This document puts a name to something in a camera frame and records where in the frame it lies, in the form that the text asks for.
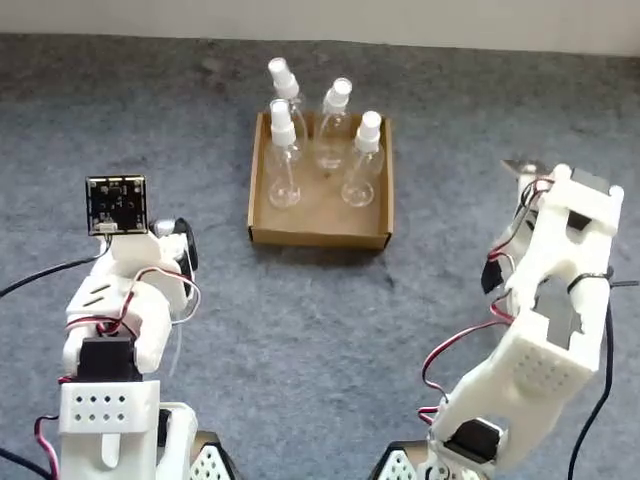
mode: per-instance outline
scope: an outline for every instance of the clear plastic bottle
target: clear plastic bottle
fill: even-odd
[[[286,100],[271,102],[271,143],[267,146],[266,167],[270,177],[269,201],[274,207],[289,208],[300,201],[300,186],[294,172],[301,157],[294,124]]]
[[[381,123],[382,118],[377,112],[366,112],[348,154],[342,199],[352,207],[366,207],[375,198],[375,180],[384,166],[384,150],[380,145]]]
[[[287,61],[282,57],[272,58],[269,62],[269,72],[273,78],[273,88],[276,96],[284,99],[289,105],[289,114],[293,119],[296,138],[302,148],[306,148],[309,140],[309,130],[304,118],[304,97],[300,93],[300,85],[296,76],[291,73]]]
[[[322,170],[336,171],[344,163],[351,133],[351,117],[347,113],[351,82],[337,78],[322,102],[322,115],[316,119],[313,135],[314,157]]]

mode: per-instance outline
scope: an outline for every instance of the white wire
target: white wire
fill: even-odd
[[[182,324],[177,325],[178,330],[178,338],[176,343],[176,351],[173,354],[173,359],[171,360],[171,369],[169,370],[169,377],[173,377],[173,374],[176,373],[176,368],[178,368],[178,360],[180,360],[180,354],[182,353]]]
[[[129,289],[127,290],[126,295],[124,296],[125,299],[127,299],[129,297],[129,295],[131,295],[131,292],[133,292],[133,289],[135,288],[136,282],[138,282],[144,275],[146,275],[147,273],[150,272],[158,272],[161,273],[162,275],[166,275],[167,277],[172,277],[172,278],[177,278],[178,280],[180,280],[183,283],[186,283],[187,285],[189,285],[194,292],[194,297],[196,298],[193,308],[191,309],[191,311],[189,312],[189,315],[187,315],[185,318],[179,319],[179,320],[174,320],[171,322],[172,325],[180,325],[183,323],[187,323],[189,320],[191,320],[194,315],[196,314],[196,312],[198,311],[198,308],[200,307],[200,300],[202,298],[202,292],[200,291],[200,288],[190,279],[184,277],[183,275],[179,274],[179,273],[175,273],[175,272],[169,272],[167,270],[163,270],[160,267],[156,267],[156,266],[151,266],[151,267],[145,267],[142,268],[140,270],[138,270],[138,273],[136,273],[133,277],[133,279],[131,280],[131,286],[129,287]],[[122,304],[122,307],[120,308],[120,314],[118,316],[118,318],[120,320],[124,320],[123,316],[124,316],[124,308],[126,305],[126,301]],[[71,325],[70,327],[67,326],[65,328],[65,330],[73,330],[75,328],[78,328],[80,326],[85,326],[87,324],[94,324],[94,323],[103,323],[104,320],[101,320],[100,318],[97,318],[96,320],[91,320],[90,318],[87,318],[86,321],[82,321],[81,323],[76,323]]]

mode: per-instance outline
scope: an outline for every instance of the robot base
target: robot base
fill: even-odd
[[[471,470],[443,464],[430,455],[427,442],[389,444],[369,480],[487,480]]]

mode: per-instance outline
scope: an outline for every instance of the red wire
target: red wire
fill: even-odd
[[[173,276],[173,277],[179,277],[185,280],[189,280],[189,278],[185,275],[182,275],[180,273],[176,273],[176,272],[171,272],[169,270],[165,270],[162,268],[149,268],[146,270],[142,270],[141,272],[139,272],[136,277],[134,278],[134,282],[140,280],[143,276],[145,276],[148,273],[151,272],[155,272],[156,270],[161,270],[162,272],[164,272],[165,274],[169,275],[169,276]],[[90,316],[90,317],[82,317],[82,318],[78,318],[75,320],[72,320],[71,322],[67,323],[67,327],[72,327],[74,325],[78,325],[81,323],[95,323],[97,321],[101,321],[104,323],[108,323],[109,326],[105,327],[104,325],[102,325],[101,323],[98,323],[96,325],[96,329],[98,330],[98,332],[100,332],[101,334],[104,335],[110,335],[112,333],[115,333],[118,328],[120,328],[121,326],[124,326],[129,333],[133,336],[136,337],[137,335],[135,334],[135,332],[124,322],[124,318],[127,316],[127,312],[129,310],[129,306],[131,305],[131,301],[133,300],[133,297],[135,296],[135,293],[132,291],[129,292],[129,294],[127,295],[127,298],[125,299],[123,305],[122,305],[122,310],[120,313],[120,317],[119,318],[114,318],[114,317],[107,317],[104,315],[95,315],[95,316]]]
[[[527,204],[527,208],[529,208],[529,206],[531,205],[531,203],[535,200],[535,198],[538,195],[541,195],[544,192],[549,191],[549,189],[545,189],[545,190],[538,190],[538,183],[539,182],[547,182],[550,184],[553,184],[554,181],[552,179],[548,179],[548,178],[537,178],[535,179],[533,182],[531,182],[529,185],[532,185],[533,188],[533,195],[531,196],[531,199],[529,200],[528,204]],[[505,242],[499,244],[498,246],[492,248],[489,253],[487,254],[487,259],[491,262],[496,261],[498,258],[504,256],[504,257],[508,257],[508,255],[504,252],[502,252],[501,250],[506,247],[515,237],[515,233],[512,234]],[[514,316],[510,315],[509,313],[503,311],[502,309],[500,309],[498,307],[498,302],[502,299],[504,299],[506,297],[506,295],[508,294],[508,292],[504,295],[502,295],[501,297],[496,298],[492,303],[491,306],[489,307],[489,311],[500,318],[500,320],[490,320],[488,322],[485,323],[481,323],[479,325],[475,325],[473,327],[469,327],[466,328],[465,330],[462,330],[461,332],[458,332],[457,334],[455,334],[454,336],[452,336],[451,338],[449,338],[448,340],[446,340],[445,342],[441,343],[439,346],[437,346],[425,359],[424,363],[422,364],[422,381],[429,387],[429,388],[433,388],[435,390],[438,390],[443,397],[445,398],[445,400],[448,401],[447,399],[447,393],[445,392],[445,390],[437,383],[435,382],[431,382],[430,380],[427,380],[427,370],[429,369],[429,366],[434,362],[434,360],[436,358],[438,358],[438,356],[444,352],[445,350],[447,350],[449,347],[451,347],[453,344],[455,344],[456,342],[458,342],[459,340],[463,339],[464,337],[466,337],[467,335],[469,335],[470,333],[476,332],[478,330],[482,330],[484,328],[488,328],[488,327],[492,327],[494,325],[507,325],[510,326],[513,321],[514,321]],[[420,418],[420,420],[422,420],[423,422],[427,423],[428,425],[432,425],[434,419],[432,417],[430,417],[429,413],[437,413],[439,410],[438,407],[422,407],[418,409],[418,417]]]
[[[553,185],[554,181],[550,178],[537,178],[536,180],[534,180],[532,182],[533,184],[533,195],[531,196],[531,199],[529,200],[529,202],[527,203],[527,207],[529,207],[533,201],[535,200],[535,198],[538,195],[541,195],[545,192],[548,192],[550,189],[544,189],[544,190],[538,190],[538,182],[546,182],[546,183],[550,183]],[[500,250],[502,250],[504,247],[506,247],[507,245],[509,245],[509,243],[511,243],[511,241],[513,240],[513,238],[515,237],[514,235],[511,235],[506,241],[504,241],[503,243],[501,243],[500,245],[493,247],[489,253],[487,254],[487,259],[489,261],[494,261],[498,258],[498,254],[501,253]]]
[[[44,415],[42,417],[38,417],[36,419],[36,423],[33,426],[33,434],[36,437],[36,441],[42,447],[44,452],[47,454],[47,458],[49,460],[49,467],[51,468],[51,478],[52,480],[60,479],[60,465],[58,463],[58,456],[56,455],[56,451],[53,446],[44,438],[42,434],[42,421],[43,420],[57,420],[58,416],[55,417]]]

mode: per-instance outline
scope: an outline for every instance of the circuit board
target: circuit board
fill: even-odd
[[[89,235],[147,233],[147,187],[142,175],[87,177]]]

